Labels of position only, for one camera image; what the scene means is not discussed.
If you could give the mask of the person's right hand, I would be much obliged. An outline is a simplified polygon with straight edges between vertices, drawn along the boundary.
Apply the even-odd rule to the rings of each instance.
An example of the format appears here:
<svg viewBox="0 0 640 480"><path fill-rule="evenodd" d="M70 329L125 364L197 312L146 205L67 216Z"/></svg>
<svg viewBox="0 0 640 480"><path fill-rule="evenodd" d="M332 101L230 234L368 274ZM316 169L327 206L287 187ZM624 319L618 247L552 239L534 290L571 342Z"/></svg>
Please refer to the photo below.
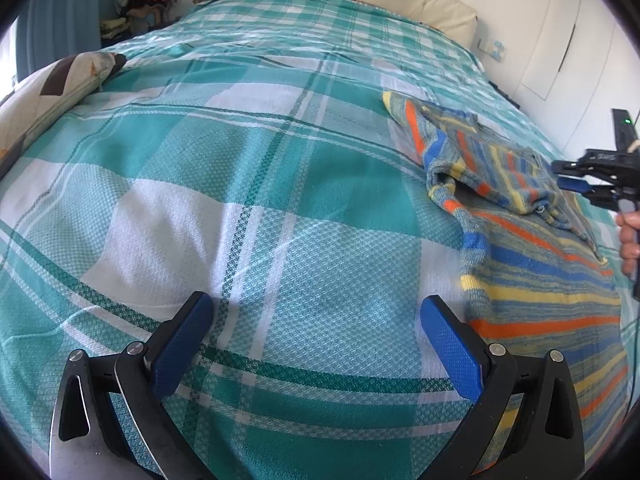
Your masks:
<svg viewBox="0 0 640 480"><path fill-rule="evenodd" d="M627 278L631 278L637 270L640 245L639 230L640 216L638 211L618 214L617 226L620 228L620 258L622 259L622 271Z"/></svg>

